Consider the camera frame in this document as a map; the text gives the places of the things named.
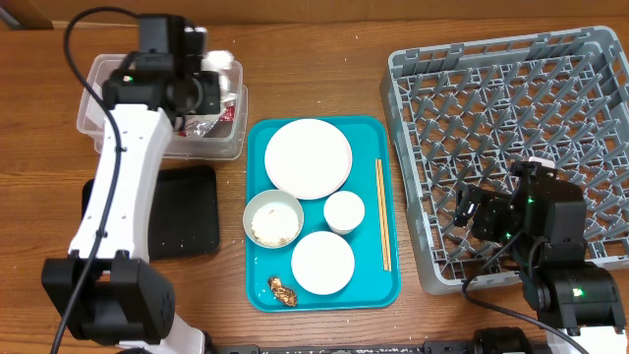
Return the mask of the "red foil snack wrapper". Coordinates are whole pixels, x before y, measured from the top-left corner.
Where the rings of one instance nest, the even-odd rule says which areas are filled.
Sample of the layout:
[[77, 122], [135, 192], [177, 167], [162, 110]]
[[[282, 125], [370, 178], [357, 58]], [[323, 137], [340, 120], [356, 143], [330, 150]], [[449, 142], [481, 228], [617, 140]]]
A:
[[218, 123], [232, 123], [235, 107], [225, 108], [219, 115], [189, 115], [177, 118], [175, 132], [181, 137], [205, 138]]

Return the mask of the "white cup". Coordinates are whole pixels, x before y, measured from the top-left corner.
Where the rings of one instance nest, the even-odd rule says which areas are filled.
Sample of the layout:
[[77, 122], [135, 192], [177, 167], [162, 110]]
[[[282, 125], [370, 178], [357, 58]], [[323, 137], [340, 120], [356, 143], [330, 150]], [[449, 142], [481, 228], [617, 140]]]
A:
[[366, 208], [355, 193], [339, 191], [329, 196], [323, 207], [323, 217], [329, 228], [340, 235], [354, 231], [363, 221]]

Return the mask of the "small white bowl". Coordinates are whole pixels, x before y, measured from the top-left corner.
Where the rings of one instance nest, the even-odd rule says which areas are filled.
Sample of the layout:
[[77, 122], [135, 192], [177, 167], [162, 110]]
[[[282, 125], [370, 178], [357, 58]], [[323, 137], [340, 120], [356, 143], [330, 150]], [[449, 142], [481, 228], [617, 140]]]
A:
[[295, 280], [314, 295], [331, 295], [342, 290], [352, 279], [355, 257], [349, 243], [328, 231], [317, 231], [302, 238], [295, 246], [291, 269]]

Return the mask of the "large white plate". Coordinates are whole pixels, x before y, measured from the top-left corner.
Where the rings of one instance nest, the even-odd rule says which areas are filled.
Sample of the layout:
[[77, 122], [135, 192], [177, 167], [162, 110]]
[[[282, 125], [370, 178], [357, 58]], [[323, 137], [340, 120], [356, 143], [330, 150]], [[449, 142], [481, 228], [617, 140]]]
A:
[[317, 200], [348, 179], [353, 153], [346, 136], [320, 119], [298, 119], [275, 132], [265, 149], [271, 183], [299, 200]]

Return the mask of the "cooked rice pile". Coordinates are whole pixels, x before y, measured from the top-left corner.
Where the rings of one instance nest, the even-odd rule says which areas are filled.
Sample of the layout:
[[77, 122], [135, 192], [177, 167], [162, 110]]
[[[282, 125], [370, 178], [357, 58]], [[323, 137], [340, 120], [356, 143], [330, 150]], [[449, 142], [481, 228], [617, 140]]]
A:
[[284, 204], [267, 204], [253, 216], [254, 238], [263, 246], [278, 248], [290, 243], [300, 230], [299, 216]]

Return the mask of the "grey bowl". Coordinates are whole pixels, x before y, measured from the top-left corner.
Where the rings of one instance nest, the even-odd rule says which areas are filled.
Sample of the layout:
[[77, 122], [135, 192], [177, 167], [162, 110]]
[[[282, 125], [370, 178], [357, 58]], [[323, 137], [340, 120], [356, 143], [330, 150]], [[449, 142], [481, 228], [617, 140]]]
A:
[[290, 194], [286, 192], [279, 191], [279, 190], [268, 190], [268, 191], [261, 192], [255, 195], [248, 202], [248, 204], [245, 207], [244, 214], [243, 214], [243, 226], [244, 226], [247, 236], [258, 246], [261, 246], [266, 249], [279, 249], [282, 247], [271, 248], [271, 247], [263, 246], [254, 238], [254, 235], [253, 235], [253, 231], [252, 231], [253, 216], [261, 207], [267, 204], [284, 204], [292, 208], [296, 212], [296, 214], [298, 214], [299, 216], [299, 221], [300, 221], [299, 234], [301, 233], [302, 228], [304, 226], [305, 214], [301, 206], [301, 203], [296, 198], [294, 198], [293, 196], [291, 196]]

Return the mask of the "brown food scrap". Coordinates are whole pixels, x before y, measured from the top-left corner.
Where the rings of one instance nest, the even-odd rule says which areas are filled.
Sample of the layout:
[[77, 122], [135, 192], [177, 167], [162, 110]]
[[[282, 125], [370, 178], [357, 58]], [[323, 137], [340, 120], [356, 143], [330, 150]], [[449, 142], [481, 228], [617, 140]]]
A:
[[287, 307], [297, 306], [297, 294], [294, 290], [284, 286], [279, 277], [270, 277], [267, 280], [267, 284], [274, 297], [283, 305]]

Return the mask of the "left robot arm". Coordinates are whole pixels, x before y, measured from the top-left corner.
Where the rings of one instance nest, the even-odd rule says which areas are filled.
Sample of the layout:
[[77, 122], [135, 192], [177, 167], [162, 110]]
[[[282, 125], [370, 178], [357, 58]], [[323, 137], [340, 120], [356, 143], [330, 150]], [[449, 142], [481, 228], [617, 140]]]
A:
[[41, 283], [65, 334], [125, 353], [208, 353], [209, 334], [176, 312], [172, 283], [149, 262], [148, 225], [162, 157], [187, 113], [219, 110], [206, 71], [206, 30], [177, 15], [139, 14], [139, 47], [88, 93], [105, 121], [100, 158], [79, 229]]

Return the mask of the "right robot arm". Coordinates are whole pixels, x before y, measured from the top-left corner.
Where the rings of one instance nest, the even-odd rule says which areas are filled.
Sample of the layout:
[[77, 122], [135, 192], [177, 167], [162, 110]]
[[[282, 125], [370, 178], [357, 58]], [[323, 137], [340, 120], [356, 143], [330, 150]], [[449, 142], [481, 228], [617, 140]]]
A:
[[523, 295], [535, 311], [526, 322], [543, 329], [545, 345], [513, 330], [500, 339], [478, 335], [481, 350], [498, 353], [624, 353], [627, 321], [610, 272], [587, 261], [587, 204], [581, 188], [539, 162], [516, 162], [511, 194], [467, 185], [457, 193], [453, 222], [500, 244], [519, 268]]

